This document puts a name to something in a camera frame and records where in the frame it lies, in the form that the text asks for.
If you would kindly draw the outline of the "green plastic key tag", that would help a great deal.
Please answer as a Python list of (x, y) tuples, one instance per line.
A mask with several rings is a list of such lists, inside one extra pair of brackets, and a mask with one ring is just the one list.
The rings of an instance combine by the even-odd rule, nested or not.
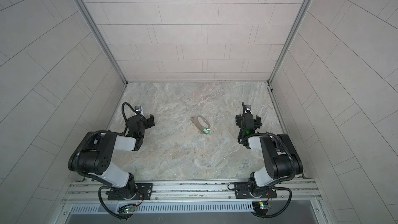
[(210, 134), (210, 129), (203, 128), (203, 129), (202, 129), (202, 133), (203, 133), (203, 134), (206, 134), (206, 135), (209, 135), (209, 134)]

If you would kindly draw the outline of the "metal key holder plate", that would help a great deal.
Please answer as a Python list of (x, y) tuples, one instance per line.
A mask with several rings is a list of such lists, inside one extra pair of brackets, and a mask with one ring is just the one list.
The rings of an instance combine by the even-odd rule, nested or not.
[(201, 134), (203, 134), (202, 133), (203, 128), (210, 129), (209, 121), (201, 115), (193, 116), (190, 118), (190, 120)]

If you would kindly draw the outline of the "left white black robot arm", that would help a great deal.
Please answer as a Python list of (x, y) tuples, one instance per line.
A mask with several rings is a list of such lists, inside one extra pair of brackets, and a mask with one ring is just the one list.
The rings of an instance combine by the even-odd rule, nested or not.
[(114, 151), (138, 151), (144, 142), (145, 130), (153, 126), (153, 115), (149, 118), (135, 115), (127, 119), (123, 133), (88, 132), (71, 155), (68, 169), (109, 187), (108, 200), (149, 200), (153, 184), (137, 184), (132, 173), (112, 162), (112, 156)]

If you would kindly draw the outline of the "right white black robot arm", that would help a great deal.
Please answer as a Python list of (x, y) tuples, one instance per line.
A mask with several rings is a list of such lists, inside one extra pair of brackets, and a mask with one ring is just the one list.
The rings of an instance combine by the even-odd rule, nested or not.
[(287, 134), (259, 133), (261, 118), (249, 112), (235, 116), (239, 127), (238, 143), (263, 154), (264, 167), (251, 173), (247, 191), (253, 198), (271, 196), (276, 184), (294, 179), (303, 173), (303, 164)]

